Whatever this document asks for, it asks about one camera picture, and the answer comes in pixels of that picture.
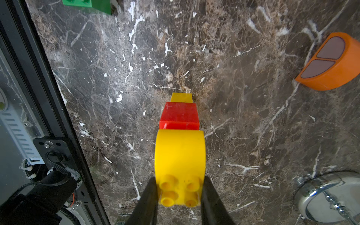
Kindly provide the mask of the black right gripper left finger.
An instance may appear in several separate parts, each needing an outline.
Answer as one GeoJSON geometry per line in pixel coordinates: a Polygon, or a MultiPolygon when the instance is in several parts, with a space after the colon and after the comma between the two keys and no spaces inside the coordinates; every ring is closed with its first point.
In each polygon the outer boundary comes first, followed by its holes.
{"type": "Polygon", "coordinates": [[[126,225],[156,225],[158,215],[158,189],[155,177],[150,178],[126,225]]]}

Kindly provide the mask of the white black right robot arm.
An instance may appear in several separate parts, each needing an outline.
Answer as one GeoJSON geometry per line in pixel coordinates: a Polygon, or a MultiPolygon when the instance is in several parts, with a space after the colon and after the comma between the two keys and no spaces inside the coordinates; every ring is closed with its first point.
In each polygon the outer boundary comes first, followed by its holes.
{"type": "MultiPolygon", "coordinates": [[[[1,205],[2,225],[58,225],[61,217],[57,212],[63,208],[66,196],[55,194],[52,188],[58,184],[32,183],[33,189],[27,195],[21,194],[21,186],[1,205]]],[[[141,195],[127,225],[155,225],[158,214],[158,192],[155,178],[151,178],[141,195]]],[[[204,179],[201,197],[203,225],[233,225],[211,179],[204,179]]]]}

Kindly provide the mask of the yellow long lego brick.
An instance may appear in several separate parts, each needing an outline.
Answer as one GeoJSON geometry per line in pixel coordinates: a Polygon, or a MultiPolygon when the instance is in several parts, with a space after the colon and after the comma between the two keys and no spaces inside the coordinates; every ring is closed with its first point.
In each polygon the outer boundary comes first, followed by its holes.
{"type": "Polygon", "coordinates": [[[204,132],[160,129],[154,167],[159,204],[199,206],[206,169],[204,132]]]}

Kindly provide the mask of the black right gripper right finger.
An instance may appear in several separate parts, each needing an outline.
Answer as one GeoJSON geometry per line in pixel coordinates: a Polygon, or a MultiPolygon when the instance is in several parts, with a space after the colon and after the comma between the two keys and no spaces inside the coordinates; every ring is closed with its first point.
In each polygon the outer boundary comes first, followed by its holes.
{"type": "Polygon", "coordinates": [[[203,182],[201,216],[202,225],[235,225],[208,176],[203,182]]]}

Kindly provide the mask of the yellow square lego brick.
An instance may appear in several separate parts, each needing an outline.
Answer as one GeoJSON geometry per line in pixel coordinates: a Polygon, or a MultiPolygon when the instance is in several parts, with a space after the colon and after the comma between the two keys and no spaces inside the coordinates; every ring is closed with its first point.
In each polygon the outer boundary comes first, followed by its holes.
{"type": "Polygon", "coordinates": [[[191,93],[173,92],[170,101],[171,102],[179,102],[179,103],[193,103],[193,98],[192,98],[191,93]]]}

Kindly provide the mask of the red long lego brick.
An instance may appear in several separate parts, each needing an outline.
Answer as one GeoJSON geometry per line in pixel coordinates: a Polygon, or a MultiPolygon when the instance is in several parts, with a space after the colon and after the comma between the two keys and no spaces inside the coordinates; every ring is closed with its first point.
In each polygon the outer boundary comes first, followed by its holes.
{"type": "Polygon", "coordinates": [[[195,103],[166,102],[159,129],[199,130],[200,122],[195,103]]]}

